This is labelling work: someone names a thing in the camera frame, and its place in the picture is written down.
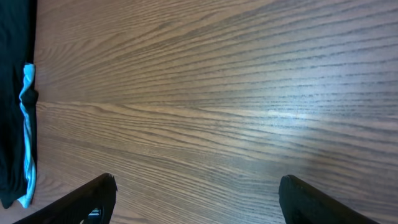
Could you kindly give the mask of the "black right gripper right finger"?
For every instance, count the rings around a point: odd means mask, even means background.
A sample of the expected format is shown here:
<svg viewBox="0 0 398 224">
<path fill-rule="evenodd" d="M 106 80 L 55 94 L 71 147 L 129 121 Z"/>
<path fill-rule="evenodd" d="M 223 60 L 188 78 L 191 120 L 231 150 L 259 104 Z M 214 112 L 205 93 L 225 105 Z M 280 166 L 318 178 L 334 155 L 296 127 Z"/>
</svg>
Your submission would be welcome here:
<svg viewBox="0 0 398 224">
<path fill-rule="evenodd" d="M 286 224 L 378 224 L 294 175 L 281 178 L 279 203 Z"/>
</svg>

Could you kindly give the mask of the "black t-shirt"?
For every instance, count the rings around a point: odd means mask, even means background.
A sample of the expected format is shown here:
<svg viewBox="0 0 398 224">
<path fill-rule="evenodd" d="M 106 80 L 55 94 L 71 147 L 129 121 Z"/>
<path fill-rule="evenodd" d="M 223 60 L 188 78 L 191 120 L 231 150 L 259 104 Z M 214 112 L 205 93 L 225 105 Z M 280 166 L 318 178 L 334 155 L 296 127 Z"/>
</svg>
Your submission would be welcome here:
<svg viewBox="0 0 398 224">
<path fill-rule="evenodd" d="M 1 0 L 1 204 L 8 209 L 25 195 L 24 115 L 19 93 L 23 87 L 23 68 L 34 64 L 36 0 Z M 32 125 L 32 156 L 37 172 L 38 92 L 34 82 L 22 97 Z"/>
</svg>

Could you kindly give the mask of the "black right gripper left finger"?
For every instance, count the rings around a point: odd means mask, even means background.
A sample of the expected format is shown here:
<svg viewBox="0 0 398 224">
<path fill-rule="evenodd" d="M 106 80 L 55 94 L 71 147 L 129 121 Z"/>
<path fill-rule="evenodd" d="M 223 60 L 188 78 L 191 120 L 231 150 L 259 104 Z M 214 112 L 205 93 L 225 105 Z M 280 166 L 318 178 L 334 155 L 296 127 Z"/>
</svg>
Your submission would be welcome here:
<svg viewBox="0 0 398 224">
<path fill-rule="evenodd" d="M 15 224 L 109 224 L 117 191 L 115 178 L 104 173 Z"/>
</svg>

